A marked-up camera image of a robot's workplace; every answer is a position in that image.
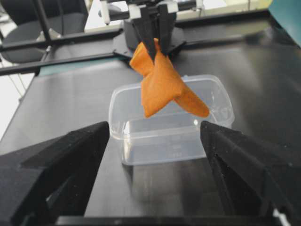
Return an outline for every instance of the orange towel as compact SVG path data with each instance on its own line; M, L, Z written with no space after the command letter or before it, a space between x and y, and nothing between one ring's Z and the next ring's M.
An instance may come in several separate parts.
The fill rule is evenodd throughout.
M157 54L153 64L147 49L140 43L130 61L131 67L143 76L141 101L145 117L150 117L174 100L185 111L207 117L209 109L182 81L169 58L164 56L155 39Z

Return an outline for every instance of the gray table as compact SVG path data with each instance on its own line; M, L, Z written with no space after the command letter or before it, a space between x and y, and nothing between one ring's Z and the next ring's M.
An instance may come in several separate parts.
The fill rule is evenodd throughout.
M301 147L298 47L269 29L265 20L192 26L185 33L191 41L198 36L220 38L190 44L173 58L173 63L181 75L213 74L222 81L236 116L233 129ZM229 39L233 34L240 36ZM93 46L87 44L83 49L89 52ZM58 51L73 55L76 52L72 48ZM127 63L118 59L76 69L70 66L67 71L35 78L0 143L0 153L108 120L112 91L140 80ZM86 216L223 214L206 159L126 167L118 151L111 138Z

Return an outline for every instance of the transparent plastic box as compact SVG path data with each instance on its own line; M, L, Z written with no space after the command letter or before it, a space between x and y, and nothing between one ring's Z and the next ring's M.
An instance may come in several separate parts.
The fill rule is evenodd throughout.
M200 123L206 120L231 128L234 113L221 81L212 75L182 79L207 104L208 117L190 114L171 101L155 115L145 118L140 83L114 90L109 108L110 134L119 144L125 165L206 157L200 140Z

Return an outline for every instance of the black chair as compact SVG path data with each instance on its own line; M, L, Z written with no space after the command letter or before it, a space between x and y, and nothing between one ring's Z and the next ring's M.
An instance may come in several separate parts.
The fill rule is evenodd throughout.
M87 20L85 1L60 1L63 9L63 31L58 2L56 0L42 0L49 27L64 35L84 32ZM3 45L18 41L36 40L39 37L42 29L37 20L32 0L0 0L0 3L17 25L17 28L11 31L5 38L0 35ZM40 61L44 52L44 49L24 48L2 52L1 54L6 60L21 64Z

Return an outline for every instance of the white floor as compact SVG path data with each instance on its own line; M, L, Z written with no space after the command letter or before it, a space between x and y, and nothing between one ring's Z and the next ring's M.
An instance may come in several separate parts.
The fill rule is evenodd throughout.
M4 37L15 28L13 22L7 24L0 24L0 30ZM10 62L3 60L5 67L12 66ZM24 95L25 89L21 83L21 80L28 88L33 74L0 76L0 139L2 138L10 120L12 119L17 107L19 106L19 99Z

